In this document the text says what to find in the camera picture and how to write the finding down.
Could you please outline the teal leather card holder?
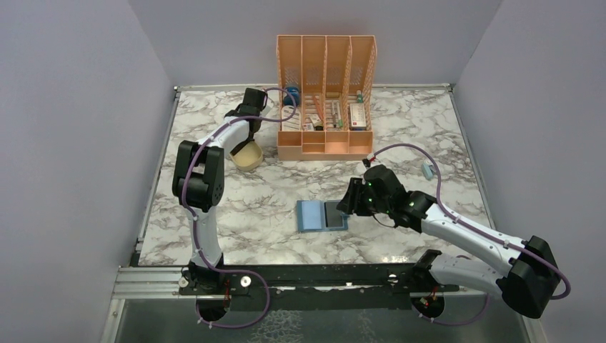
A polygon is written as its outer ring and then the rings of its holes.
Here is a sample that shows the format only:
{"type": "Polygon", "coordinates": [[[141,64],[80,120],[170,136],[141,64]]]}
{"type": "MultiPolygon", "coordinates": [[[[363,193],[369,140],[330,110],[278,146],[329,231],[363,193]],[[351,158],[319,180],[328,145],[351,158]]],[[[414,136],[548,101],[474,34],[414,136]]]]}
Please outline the teal leather card holder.
{"type": "Polygon", "coordinates": [[[299,233],[311,232],[338,232],[348,230],[349,215],[344,212],[344,226],[342,228],[326,228],[324,219],[324,203],[320,200],[297,201],[297,231],[299,233]]]}

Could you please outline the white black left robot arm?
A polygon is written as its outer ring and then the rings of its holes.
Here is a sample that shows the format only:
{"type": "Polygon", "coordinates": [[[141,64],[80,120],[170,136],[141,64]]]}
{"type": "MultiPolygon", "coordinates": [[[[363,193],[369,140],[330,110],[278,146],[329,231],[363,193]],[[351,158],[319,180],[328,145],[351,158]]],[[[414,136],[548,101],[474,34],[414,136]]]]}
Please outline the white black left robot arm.
{"type": "Polygon", "coordinates": [[[224,273],[218,269],[223,253],[217,237],[217,205],[224,193],[226,158],[246,170],[254,169],[262,153],[254,134],[259,131],[261,113],[267,105],[267,92],[248,88],[221,126],[199,141],[182,141],[177,149],[172,192],[188,211],[192,225],[192,257],[185,277],[207,293],[224,286],[224,273]]]}

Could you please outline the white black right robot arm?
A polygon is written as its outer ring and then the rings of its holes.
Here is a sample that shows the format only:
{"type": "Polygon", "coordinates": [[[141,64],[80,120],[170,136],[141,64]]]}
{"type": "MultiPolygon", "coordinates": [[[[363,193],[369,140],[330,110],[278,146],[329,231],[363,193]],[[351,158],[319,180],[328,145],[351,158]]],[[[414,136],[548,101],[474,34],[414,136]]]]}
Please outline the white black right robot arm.
{"type": "Polygon", "coordinates": [[[412,272],[414,285],[429,291],[436,285],[476,289],[496,297],[525,317],[539,319],[563,278],[550,245],[496,232],[464,219],[435,197],[408,191],[383,165],[352,178],[337,209],[345,214],[373,217],[386,214],[396,227],[443,239],[474,256],[463,260],[442,252],[426,252],[412,272]]]}

